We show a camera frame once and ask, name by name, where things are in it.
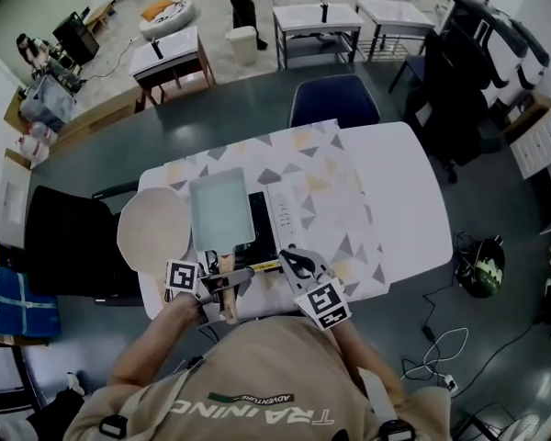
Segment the black pants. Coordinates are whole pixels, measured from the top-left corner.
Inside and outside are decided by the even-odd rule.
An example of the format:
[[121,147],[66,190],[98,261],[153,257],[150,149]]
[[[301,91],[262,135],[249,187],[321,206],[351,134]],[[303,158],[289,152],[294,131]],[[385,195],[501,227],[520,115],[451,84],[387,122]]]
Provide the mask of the black pants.
[[55,400],[40,412],[27,418],[33,425],[39,441],[61,441],[72,424],[73,418],[84,405],[84,399],[77,392],[68,389],[59,392]]
[[253,0],[231,0],[232,4],[232,25],[234,28],[252,26],[257,32],[257,16],[255,15],[255,3]]

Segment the white table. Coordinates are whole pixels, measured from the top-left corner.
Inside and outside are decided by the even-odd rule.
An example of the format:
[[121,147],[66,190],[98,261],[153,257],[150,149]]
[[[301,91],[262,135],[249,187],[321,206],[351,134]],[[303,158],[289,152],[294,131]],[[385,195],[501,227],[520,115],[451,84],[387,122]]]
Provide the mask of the white table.
[[153,46],[147,43],[135,49],[129,67],[129,75],[135,78],[154,105],[157,105],[157,101],[152,96],[152,89],[160,87],[163,102],[165,93],[161,84],[173,80],[181,87],[179,78],[182,76],[202,71],[208,86],[216,84],[197,27],[177,31],[157,40],[157,43],[162,59],[159,59]]
[[404,39],[424,39],[434,23],[410,2],[396,0],[355,0],[355,12],[363,12],[376,23],[367,61],[371,62],[379,37],[400,36]]
[[[320,4],[275,6],[275,52],[278,70],[287,69],[289,59],[322,54],[335,54],[344,62],[353,62],[359,32],[364,24],[364,20],[347,4],[329,4],[326,23],[322,22]],[[323,38],[287,38],[314,33],[336,34],[326,38],[329,44],[324,48]]]
[[[417,276],[451,259],[449,221],[431,164],[410,126],[403,122],[363,126],[341,131],[353,158],[384,248],[386,281]],[[167,186],[167,166],[143,173],[139,191]],[[154,318],[162,302],[154,281],[139,274],[145,310]],[[293,308],[293,303],[277,303]],[[242,319],[263,316],[254,309],[238,309]],[[218,309],[208,312],[211,322]]]

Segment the light concrete floor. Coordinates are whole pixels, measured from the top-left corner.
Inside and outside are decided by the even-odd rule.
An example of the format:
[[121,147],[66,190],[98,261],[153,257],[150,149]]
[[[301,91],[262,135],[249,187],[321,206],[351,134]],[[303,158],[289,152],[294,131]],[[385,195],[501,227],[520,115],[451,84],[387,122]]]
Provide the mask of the light concrete floor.
[[[96,31],[100,50],[96,57],[82,70],[82,78],[108,74],[112,71],[119,55],[129,46],[131,38],[138,37],[141,12],[156,0],[119,0],[114,8],[116,14],[108,19],[108,26]],[[225,33],[231,30],[231,4],[229,0],[192,0],[197,7],[197,17],[191,25],[196,25],[206,49],[210,65],[219,84],[239,80],[276,70],[276,47],[272,9],[274,6],[318,3],[320,0],[254,0],[258,28],[261,37],[269,43],[267,51],[260,52],[258,61],[251,67],[237,65]],[[354,0],[327,0],[331,3],[349,3]],[[438,22],[436,4],[445,5],[447,0],[411,0],[432,21]],[[362,30],[362,39],[373,34],[373,23]],[[136,83],[129,76],[129,64],[135,48],[146,41],[143,38],[130,44],[120,60],[120,65],[106,78],[92,78],[76,96],[84,109],[97,106],[112,96],[126,91]]]

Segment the hand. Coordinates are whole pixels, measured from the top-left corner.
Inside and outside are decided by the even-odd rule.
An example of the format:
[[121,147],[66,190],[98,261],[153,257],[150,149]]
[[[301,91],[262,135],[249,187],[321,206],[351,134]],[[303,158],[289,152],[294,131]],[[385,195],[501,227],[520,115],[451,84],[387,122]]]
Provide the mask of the hand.
[[174,300],[167,304],[167,309],[185,326],[198,320],[198,301],[191,294],[180,292]]

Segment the trash can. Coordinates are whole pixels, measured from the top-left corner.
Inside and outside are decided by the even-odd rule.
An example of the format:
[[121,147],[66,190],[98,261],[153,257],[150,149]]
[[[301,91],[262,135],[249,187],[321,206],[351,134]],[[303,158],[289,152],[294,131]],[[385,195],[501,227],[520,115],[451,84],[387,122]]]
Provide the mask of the trash can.
[[255,28],[245,26],[226,34],[235,53],[235,60],[241,65],[251,65],[257,61],[257,33]]

